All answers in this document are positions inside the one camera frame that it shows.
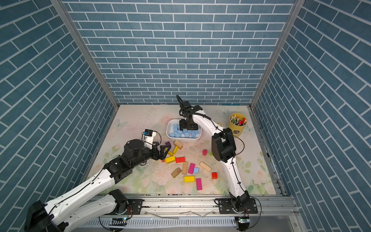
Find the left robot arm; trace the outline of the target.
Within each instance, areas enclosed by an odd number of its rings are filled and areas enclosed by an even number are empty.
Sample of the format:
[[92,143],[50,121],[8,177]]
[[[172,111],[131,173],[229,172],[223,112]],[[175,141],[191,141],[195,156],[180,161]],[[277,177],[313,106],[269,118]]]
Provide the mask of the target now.
[[88,203],[92,197],[132,174],[133,169],[149,159],[164,160],[171,145],[139,139],[127,142],[124,152],[112,159],[93,177],[47,203],[36,201],[26,216],[26,232],[71,232],[84,223],[109,213],[123,213],[128,200],[118,189]]

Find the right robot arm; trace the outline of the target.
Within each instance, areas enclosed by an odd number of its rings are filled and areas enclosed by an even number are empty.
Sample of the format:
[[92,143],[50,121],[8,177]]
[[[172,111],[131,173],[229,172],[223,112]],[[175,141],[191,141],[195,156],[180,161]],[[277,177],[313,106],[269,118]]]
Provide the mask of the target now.
[[178,95],[177,100],[180,105],[179,115],[183,117],[179,121],[180,129],[195,131],[202,128],[203,131],[211,136],[211,151],[214,158],[223,165],[228,180],[233,210],[237,213],[260,213],[261,208],[257,208],[256,205],[256,202],[259,200],[250,196],[239,175],[235,144],[237,137],[233,135],[232,130],[217,125],[199,105],[192,106],[188,101],[183,101]]

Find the white rectangular plastic tray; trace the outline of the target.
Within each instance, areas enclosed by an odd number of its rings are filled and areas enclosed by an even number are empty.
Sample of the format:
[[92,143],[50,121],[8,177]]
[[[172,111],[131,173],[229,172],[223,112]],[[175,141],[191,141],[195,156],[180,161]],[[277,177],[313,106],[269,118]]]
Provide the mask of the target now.
[[[197,142],[197,141],[199,141],[199,139],[200,139],[200,137],[202,135],[202,129],[201,129],[201,127],[199,127],[199,129],[198,129],[200,131],[200,134],[196,135],[195,138],[192,138],[192,137],[190,137],[190,138],[180,137],[180,135],[178,135],[177,137],[170,137],[170,133],[174,133],[174,131],[173,131],[173,125],[174,124],[178,124],[179,125],[179,121],[180,121],[180,119],[172,119],[172,120],[169,121],[169,123],[167,125],[167,129],[166,129],[166,135],[170,139],[178,140],[179,142]],[[178,134],[181,131],[183,132],[183,134],[185,132],[189,132],[190,135],[191,135],[191,131],[194,131],[195,132],[195,130],[180,130],[180,127],[179,127]]]

